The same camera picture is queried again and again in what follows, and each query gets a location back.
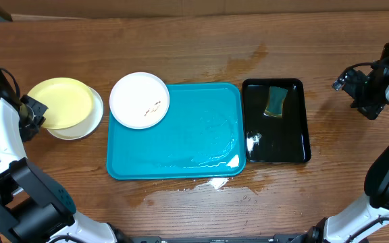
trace wood grain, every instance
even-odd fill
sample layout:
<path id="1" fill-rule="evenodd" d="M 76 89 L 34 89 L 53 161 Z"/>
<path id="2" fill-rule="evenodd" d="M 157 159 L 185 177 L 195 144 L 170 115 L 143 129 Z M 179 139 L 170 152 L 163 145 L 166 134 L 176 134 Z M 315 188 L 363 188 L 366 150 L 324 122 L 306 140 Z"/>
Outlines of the wood grain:
<path id="1" fill-rule="evenodd" d="M 11 14 L 77 18 L 386 11 L 384 0 L 0 0 Z"/>
<path id="2" fill-rule="evenodd" d="M 79 211 L 129 236 L 270 236 L 304 232 L 363 193 L 369 166 L 389 145 L 389 107 L 369 121 L 331 83 L 345 67 L 378 59 L 387 42 L 389 11 L 13 22 L 0 24 L 0 66 L 23 93 L 71 77 L 105 101 L 105 117 L 88 138 L 61 141 L 43 130 L 25 144 L 29 159 L 66 187 Z M 299 78 L 311 161 L 248 164 L 217 189 L 214 179 L 112 179 L 105 168 L 107 101 L 112 86 L 137 71 L 168 84 L 241 87 L 247 78 Z M 389 242 L 389 226 L 370 240 Z"/>
<path id="3" fill-rule="evenodd" d="M 81 18 L 73 18 L 73 17 L 55 17 L 55 16 L 32 16 L 32 15 L 24 15 L 24 14 L 12 14 L 11 17 L 13 21 L 21 22 L 21 21 L 49 21 L 49 20 L 79 20 Z"/>

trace green sponge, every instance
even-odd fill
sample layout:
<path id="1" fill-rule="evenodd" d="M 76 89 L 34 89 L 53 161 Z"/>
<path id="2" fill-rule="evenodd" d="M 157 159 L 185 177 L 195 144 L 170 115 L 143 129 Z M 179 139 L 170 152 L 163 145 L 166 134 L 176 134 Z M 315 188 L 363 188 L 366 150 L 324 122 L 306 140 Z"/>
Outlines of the green sponge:
<path id="1" fill-rule="evenodd" d="M 283 102 L 287 94 L 288 90 L 285 88 L 275 86 L 270 87 L 267 108 L 265 108 L 263 114 L 267 116 L 282 118 Z"/>

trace blue tray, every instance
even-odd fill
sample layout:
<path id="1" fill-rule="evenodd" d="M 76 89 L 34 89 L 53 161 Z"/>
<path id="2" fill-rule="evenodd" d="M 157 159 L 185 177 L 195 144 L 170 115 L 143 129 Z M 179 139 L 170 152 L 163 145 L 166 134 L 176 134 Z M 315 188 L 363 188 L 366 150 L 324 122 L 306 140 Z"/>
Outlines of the blue tray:
<path id="1" fill-rule="evenodd" d="M 244 169 L 240 91 L 233 84 L 168 85 L 155 126 L 134 130 L 110 114 L 107 172 L 118 180 L 235 176 Z"/>

